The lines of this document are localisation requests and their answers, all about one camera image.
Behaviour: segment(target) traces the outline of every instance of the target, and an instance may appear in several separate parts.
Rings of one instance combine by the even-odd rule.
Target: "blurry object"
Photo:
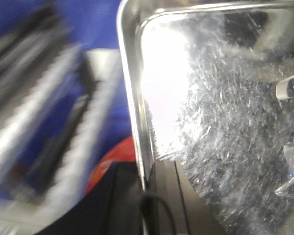
[[[90,175],[87,193],[99,182],[112,162],[133,162],[135,160],[133,137],[128,137],[111,149],[97,164]]]
[[[118,23],[142,184],[179,160],[228,234],[294,235],[294,1],[126,0]]]
[[[20,25],[0,37],[0,57],[19,44],[33,30],[55,22],[54,11],[50,6],[44,6],[42,9],[39,9]]]
[[[86,52],[92,71],[96,53],[97,49]],[[118,50],[109,50],[104,68],[105,73],[96,76],[96,89],[45,195],[43,205],[55,208],[59,216],[84,196],[89,175],[98,158],[102,126],[122,75]]]
[[[76,67],[78,48],[64,49],[0,129],[0,185],[45,118],[53,95]]]

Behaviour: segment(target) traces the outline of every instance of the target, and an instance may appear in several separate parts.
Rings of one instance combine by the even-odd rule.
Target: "metal tray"
[[[294,1],[124,0],[142,184],[180,160],[229,234],[294,234]]]

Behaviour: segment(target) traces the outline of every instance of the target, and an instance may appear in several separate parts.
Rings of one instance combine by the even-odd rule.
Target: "black device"
[[[74,208],[36,235],[226,235],[179,162],[156,161],[142,191],[135,162],[113,163]]]

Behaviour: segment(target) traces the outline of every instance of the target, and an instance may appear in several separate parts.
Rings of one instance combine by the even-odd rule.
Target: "dark surface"
[[[63,217],[36,235],[98,235],[109,208],[117,163],[112,163],[99,183]]]

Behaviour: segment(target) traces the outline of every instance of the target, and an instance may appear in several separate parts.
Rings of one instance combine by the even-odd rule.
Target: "blue fabric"
[[[44,0],[0,0],[0,36],[24,20]]]
[[[73,42],[91,48],[119,48],[116,17],[120,0],[58,0],[59,15]]]

